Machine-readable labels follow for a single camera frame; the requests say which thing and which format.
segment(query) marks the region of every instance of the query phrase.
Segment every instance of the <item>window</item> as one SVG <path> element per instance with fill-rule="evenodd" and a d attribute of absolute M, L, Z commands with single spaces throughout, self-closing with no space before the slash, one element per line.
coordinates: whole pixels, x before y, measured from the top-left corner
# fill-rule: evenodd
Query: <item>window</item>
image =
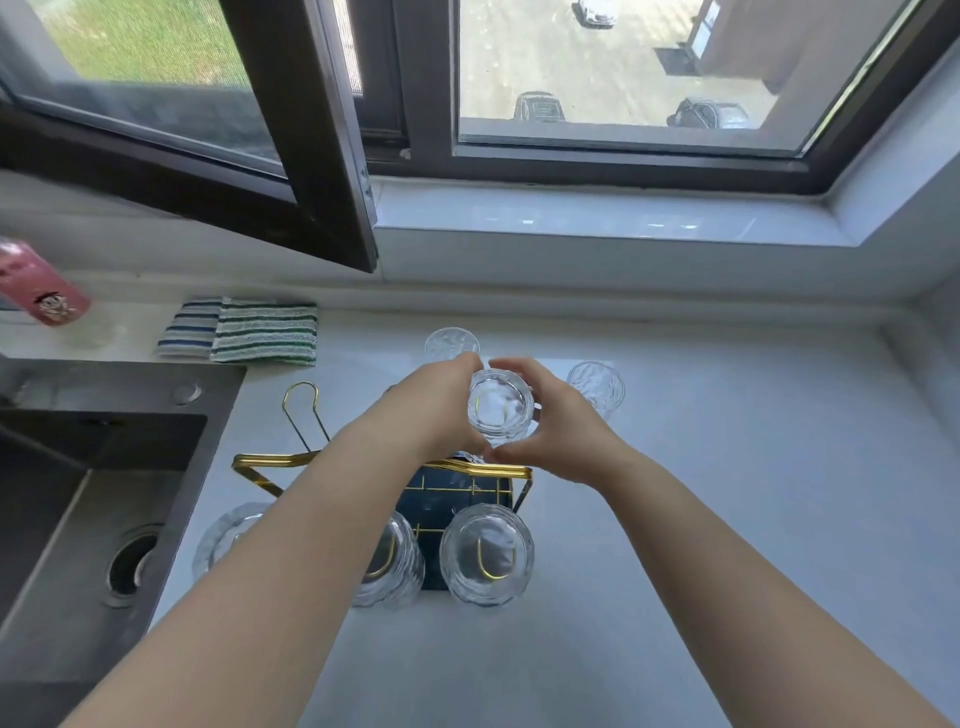
<path fill-rule="evenodd" d="M 826 191 L 953 0 L 4 0 L 0 164 L 372 270 L 374 174 Z"/>

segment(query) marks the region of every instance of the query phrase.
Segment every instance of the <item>glass cup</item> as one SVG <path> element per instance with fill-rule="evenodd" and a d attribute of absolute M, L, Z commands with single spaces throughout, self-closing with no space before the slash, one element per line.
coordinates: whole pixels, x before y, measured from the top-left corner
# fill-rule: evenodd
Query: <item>glass cup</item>
<path fill-rule="evenodd" d="M 465 508 L 440 540 L 440 571 L 456 598 L 498 607 L 527 588 L 534 566 L 534 540 L 516 513 L 502 505 Z"/>
<path fill-rule="evenodd" d="M 425 573 L 423 552 L 420 551 L 414 531 L 410 523 L 394 511 L 380 535 L 351 605 L 405 606 L 414 600 L 423 587 Z"/>
<path fill-rule="evenodd" d="M 426 337 L 423 345 L 426 360 L 431 363 L 455 359 L 463 352 L 480 353 L 480 342 L 465 328 L 438 328 Z"/>
<path fill-rule="evenodd" d="M 470 381 L 467 417 L 491 445 L 521 440 L 534 419 L 534 394 L 513 372 L 481 370 Z"/>
<path fill-rule="evenodd" d="M 193 580 L 213 568 L 249 531 L 272 503 L 244 503 L 217 519 L 204 533 L 193 557 Z"/>
<path fill-rule="evenodd" d="M 566 383 L 572 386 L 607 420 L 627 393 L 615 369 L 599 361 L 582 361 L 570 370 Z"/>

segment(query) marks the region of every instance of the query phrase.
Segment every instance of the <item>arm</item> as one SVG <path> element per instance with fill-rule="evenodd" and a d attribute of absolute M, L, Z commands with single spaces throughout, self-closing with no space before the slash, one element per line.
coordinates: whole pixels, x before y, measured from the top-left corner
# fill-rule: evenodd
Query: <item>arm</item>
<path fill-rule="evenodd" d="M 497 448 L 495 459 L 544 468 L 604 497 L 732 725 L 949 726 L 573 388 L 532 359 L 491 366 L 520 374 L 542 406 L 537 431 Z"/>
<path fill-rule="evenodd" d="M 64 728 L 295 725 L 403 487 L 429 460 L 489 454 L 467 422 L 480 368 L 421 367 L 341 430 Z"/>

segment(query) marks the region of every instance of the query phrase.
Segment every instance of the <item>cartoon face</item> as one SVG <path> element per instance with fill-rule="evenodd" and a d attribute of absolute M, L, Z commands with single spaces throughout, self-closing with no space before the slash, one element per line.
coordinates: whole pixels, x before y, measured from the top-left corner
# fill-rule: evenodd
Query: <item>cartoon face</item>
<path fill-rule="evenodd" d="M 65 321 L 74 313 L 74 309 L 69 306 L 66 297 L 56 291 L 37 296 L 34 303 L 36 303 L 40 313 L 51 321 Z"/>

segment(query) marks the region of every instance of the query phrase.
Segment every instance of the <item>blue striped cloth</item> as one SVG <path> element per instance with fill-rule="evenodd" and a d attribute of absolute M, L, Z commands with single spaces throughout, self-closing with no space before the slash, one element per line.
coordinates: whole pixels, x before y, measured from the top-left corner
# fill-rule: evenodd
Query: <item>blue striped cloth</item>
<path fill-rule="evenodd" d="M 317 363 L 317 305 L 224 299 L 210 359 L 312 367 Z"/>
<path fill-rule="evenodd" d="M 157 356 L 210 357 L 224 299 L 195 299 L 180 307 L 156 342 Z"/>

